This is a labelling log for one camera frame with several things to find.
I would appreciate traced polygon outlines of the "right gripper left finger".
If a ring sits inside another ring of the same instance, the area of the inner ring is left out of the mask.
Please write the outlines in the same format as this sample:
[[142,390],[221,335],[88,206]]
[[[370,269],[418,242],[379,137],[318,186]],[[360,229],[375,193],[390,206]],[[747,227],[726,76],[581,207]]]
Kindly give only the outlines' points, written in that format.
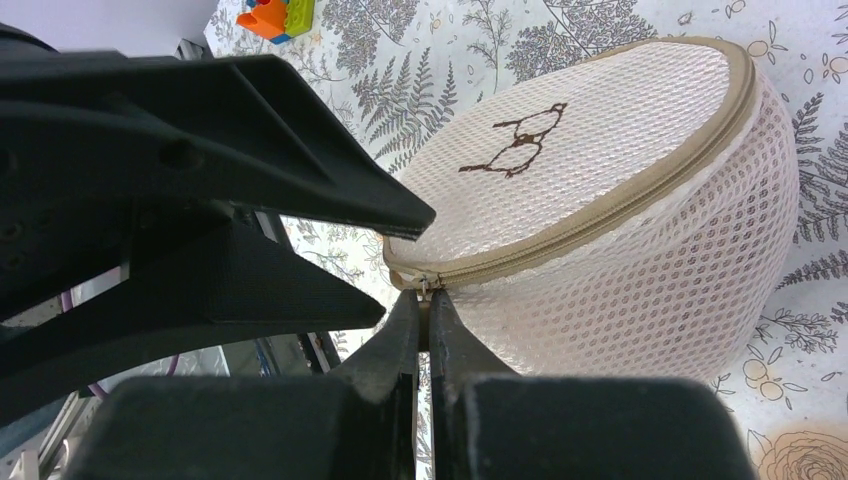
[[324,375],[136,377],[98,409],[67,479],[411,479],[419,304]]

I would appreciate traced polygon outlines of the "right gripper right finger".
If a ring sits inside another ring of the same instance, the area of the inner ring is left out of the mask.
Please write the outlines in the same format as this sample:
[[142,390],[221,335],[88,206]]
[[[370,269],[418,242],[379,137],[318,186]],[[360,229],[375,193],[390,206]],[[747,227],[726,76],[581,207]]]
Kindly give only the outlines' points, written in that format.
[[751,479],[735,425],[703,385],[668,378],[521,376],[429,307],[438,479]]

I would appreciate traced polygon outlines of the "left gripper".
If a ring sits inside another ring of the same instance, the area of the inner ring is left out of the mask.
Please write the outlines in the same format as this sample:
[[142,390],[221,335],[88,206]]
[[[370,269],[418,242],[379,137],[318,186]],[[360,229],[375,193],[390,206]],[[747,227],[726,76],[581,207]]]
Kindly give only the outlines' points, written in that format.
[[[124,259],[136,232],[172,250],[231,219],[167,186],[203,161],[177,127],[229,60],[61,53],[1,28],[1,316]],[[371,327],[383,306],[230,223],[1,347],[1,420],[153,360],[279,334]]]

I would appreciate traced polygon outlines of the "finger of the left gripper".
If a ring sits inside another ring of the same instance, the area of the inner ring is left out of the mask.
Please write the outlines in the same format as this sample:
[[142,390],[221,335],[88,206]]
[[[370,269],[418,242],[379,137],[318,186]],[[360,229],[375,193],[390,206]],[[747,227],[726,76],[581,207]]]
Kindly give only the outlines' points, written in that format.
[[289,64],[226,59],[210,98],[176,121],[203,163],[168,187],[407,239],[430,226],[435,211],[369,157]]

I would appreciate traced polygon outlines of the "white mesh laundry bag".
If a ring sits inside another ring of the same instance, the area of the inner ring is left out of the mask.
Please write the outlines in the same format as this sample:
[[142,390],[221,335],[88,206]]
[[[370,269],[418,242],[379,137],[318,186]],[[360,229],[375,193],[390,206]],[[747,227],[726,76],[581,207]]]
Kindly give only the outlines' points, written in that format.
[[790,115],[747,50],[635,42],[466,110],[402,183],[436,213],[392,283],[446,292],[523,374],[706,382],[742,352],[792,243]]

